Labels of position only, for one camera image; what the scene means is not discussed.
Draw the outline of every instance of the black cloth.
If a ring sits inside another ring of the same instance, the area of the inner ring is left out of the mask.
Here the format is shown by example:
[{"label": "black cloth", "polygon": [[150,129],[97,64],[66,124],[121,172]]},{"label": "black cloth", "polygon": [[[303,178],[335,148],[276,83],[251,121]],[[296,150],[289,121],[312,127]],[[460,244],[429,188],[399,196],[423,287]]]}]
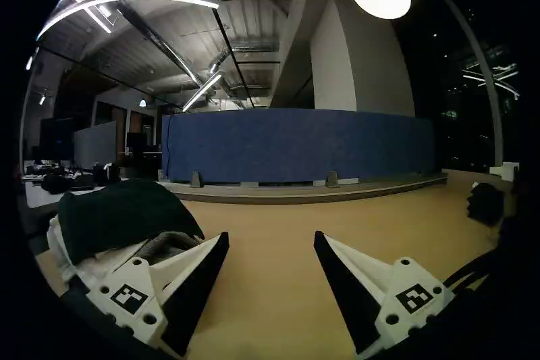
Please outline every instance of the black cloth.
[{"label": "black cloth", "polygon": [[488,183],[474,187],[467,198],[468,216],[492,227],[499,222],[504,211],[504,193]]},{"label": "black cloth", "polygon": [[58,218],[74,265],[96,253],[126,247],[164,231],[205,238],[175,195],[148,180],[126,180],[83,195],[64,194]]},{"label": "black cloth", "polygon": [[47,174],[43,178],[41,188],[45,191],[49,191],[51,194],[60,194],[69,190],[72,183],[73,180],[71,178],[65,178],[59,174]]}]

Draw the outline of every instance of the white panel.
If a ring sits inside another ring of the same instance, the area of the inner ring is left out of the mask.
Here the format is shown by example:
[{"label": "white panel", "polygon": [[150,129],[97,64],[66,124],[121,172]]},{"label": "white panel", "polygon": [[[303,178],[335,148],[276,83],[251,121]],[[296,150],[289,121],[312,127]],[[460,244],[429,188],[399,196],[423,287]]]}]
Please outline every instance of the white panel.
[{"label": "white panel", "polygon": [[310,47],[315,108],[356,111],[347,42],[334,0],[328,0]]}]

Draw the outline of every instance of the ceiling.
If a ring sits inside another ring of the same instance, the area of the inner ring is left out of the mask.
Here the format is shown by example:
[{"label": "ceiling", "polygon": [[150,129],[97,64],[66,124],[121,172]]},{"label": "ceiling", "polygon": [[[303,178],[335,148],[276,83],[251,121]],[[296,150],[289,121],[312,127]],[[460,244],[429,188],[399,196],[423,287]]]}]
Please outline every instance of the ceiling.
[{"label": "ceiling", "polygon": [[[412,0],[412,6],[420,0]],[[301,0],[233,0],[223,1],[218,14],[231,43],[283,44],[283,37],[290,34],[288,14]],[[303,5],[302,22],[296,31],[298,38],[309,38],[316,19],[322,12],[324,0],[306,0]],[[202,79],[210,76],[212,60],[225,49],[223,36],[212,11],[206,7],[186,5],[173,1],[135,0],[129,6],[182,56]],[[100,72],[118,78],[155,94],[167,95],[175,103],[186,102],[195,92],[193,81],[171,62],[156,46],[148,41],[113,7],[111,20],[115,20],[112,33],[107,34],[86,13],[79,12],[66,18],[44,36],[44,44],[59,53],[92,66]],[[296,59],[309,63],[309,46],[305,40],[293,39],[293,47],[302,51],[290,51]],[[240,68],[248,86],[257,86],[252,93],[259,105],[288,106],[290,100],[304,83],[308,74],[299,75],[297,63],[283,58],[279,53],[243,53],[238,61],[280,61],[278,64],[242,64]],[[225,78],[232,86],[241,83],[236,69],[228,57],[221,65]],[[304,93],[313,86],[307,86]],[[224,91],[216,92],[214,98],[226,98]]]},{"label": "ceiling", "polygon": [[[67,4],[59,3],[58,8]],[[290,0],[234,0],[223,2],[218,13],[233,45],[273,43],[278,46],[289,4]],[[209,77],[211,61],[225,47],[210,9],[156,0],[135,0],[129,5],[203,78]],[[112,33],[107,34],[86,13],[76,13],[47,31],[44,45],[131,85],[150,88],[155,93],[170,93],[175,86],[190,82],[179,67],[115,11],[110,19],[114,18]],[[247,53],[239,54],[238,60],[264,61],[273,60],[275,56]],[[227,81],[235,85],[240,83],[240,78],[230,59],[223,63],[221,69],[225,71]],[[275,64],[241,65],[247,85],[267,88],[271,86],[275,67]]]}]

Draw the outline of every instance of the white fabric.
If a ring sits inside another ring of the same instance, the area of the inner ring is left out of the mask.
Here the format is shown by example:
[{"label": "white fabric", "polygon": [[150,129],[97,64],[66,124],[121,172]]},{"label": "white fabric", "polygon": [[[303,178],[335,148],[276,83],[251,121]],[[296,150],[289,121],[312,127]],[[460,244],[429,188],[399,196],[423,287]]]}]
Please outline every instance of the white fabric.
[{"label": "white fabric", "polygon": [[82,282],[91,289],[96,283],[123,265],[135,252],[140,249],[146,240],[121,249],[112,249],[97,253],[96,257],[89,257],[81,261],[77,266],[73,265],[65,248],[58,215],[50,221],[47,231],[47,241],[52,250],[57,266],[62,274],[62,280],[67,282],[77,275]]}]

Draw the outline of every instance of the metal pole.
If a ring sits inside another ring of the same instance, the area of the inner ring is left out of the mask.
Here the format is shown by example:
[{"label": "metal pole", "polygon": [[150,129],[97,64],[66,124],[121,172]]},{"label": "metal pole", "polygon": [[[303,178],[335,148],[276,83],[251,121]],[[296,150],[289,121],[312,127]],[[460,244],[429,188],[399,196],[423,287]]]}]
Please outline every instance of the metal pole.
[{"label": "metal pole", "polygon": [[217,13],[216,9],[212,9],[212,12],[214,13],[214,17],[219,27],[219,30],[221,31],[221,35],[223,35],[225,44],[227,45],[227,48],[229,49],[232,61],[234,62],[234,65],[236,67],[236,71],[238,72],[238,75],[240,76],[240,81],[242,82],[242,86],[244,86],[244,90],[246,91],[249,101],[251,102],[251,106],[255,108],[255,104],[253,103],[253,100],[251,99],[251,95],[248,91],[248,87],[246,86],[246,81],[244,80],[244,75],[242,74],[242,71],[240,70],[240,66],[238,65],[238,62],[236,61],[236,56],[234,55],[234,52],[232,51],[232,46],[231,46],[231,43],[229,42],[229,38],[227,37],[227,33],[225,32],[225,28],[223,27],[223,23],[221,22],[221,18],[219,17],[219,14]]},{"label": "metal pole", "polygon": [[108,74],[102,73],[102,72],[100,72],[100,71],[97,70],[97,69],[94,69],[94,68],[92,68],[92,67],[90,67],[90,66],[88,66],[88,65],[86,65],[86,64],[84,64],[84,63],[81,63],[81,62],[79,62],[79,61],[76,61],[75,59],[72,59],[71,57],[68,57],[68,56],[66,56],[66,55],[62,55],[61,53],[58,53],[58,52],[56,52],[56,51],[54,51],[54,50],[52,50],[52,49],[49,49],[48,47],[43,46],[42,44],[39,45],[39,49],[42,49],[42,50],[47,51],[47,52],[49,52],[49,53],[51,53],[51,54],[53,54],[53,55],[56,55],[56,56],[58,56],[58,57],[61,57],[62,59],[68,60],[68,61],[70,61],[70,62],[72,62],[72,63],[74,63],[74,64],[76,64],[76,65],[82,66],[83,68],[88,69],[88,70],[90,70],[91,72],[94,72],[94,73],[96,73],[96,74],[99,74],[100,76],[106,77],[106,78],[108,78],[109,80],[115,81],[115,82],[117,82],[118,84],[121,84],[121,85],[126,86],[126,87],[133,88],[134,90],[137,90],[139,93],[148,95],[148,96],[150,96],[150,97],[152,97],[152,98],[155,98],[156,100],[160,100],[160,101],[162,101],[162,102],[164,102],[164,103],[166,103],[166,104],[168,104],[168,105],[171,105],[171,106],[173,106],[173,107],[182,109],[182,107],[180,107],[180,106],[177,105],[177,104],[170,103],[169,101],[167,101],[167,100],[165,100],[165,99],[162,99],[162,98],[160,98],[160,97],[158,97],[158,96],[156,96],[156,95],[154,95],[154,94],[148,93],[148,92],[146,92],[146,91],[144,91],[144,90],[141,90],[140,88],[137,88],[137,87],[135,87],[135,86],[132,86],[131,84],[128,84],[128,83],[126,83],[126,82],[124,82],[124,81],[122,81],[122,80],[118,80],[117,78],[114,78],[114,77],[112,77],[112,76],[109,76]]},{"label": "metal pole", "polygon": [[501,111],[499,109],[499,96],[497,95],[497,91],[495,91],[493,75],[491,74],[491,70],[487,64],[484,52],[482,52],[482,48],[480,47],[480,43],[478,42],[475,33],[469,24],[467,24],[467,21],[465,20],[463,14],[461,14],[458,6],[454,4],[452,0],[444,1],[450,8],[450,11],[453,13],[454,17],[457,19],[459,25],[461,25],[461,29],[463,29],[465,32],[465,36],[467,37],[472,50],[475,52],[478,63],[480,64],[480,70],[484,76],[487,96],[489,98],[489,105],[491,106],[491,119],[493,121],[493,140],[495,141],[495,158],[493,165],[500,166],[502,165],[503,161],[502,123]]}]

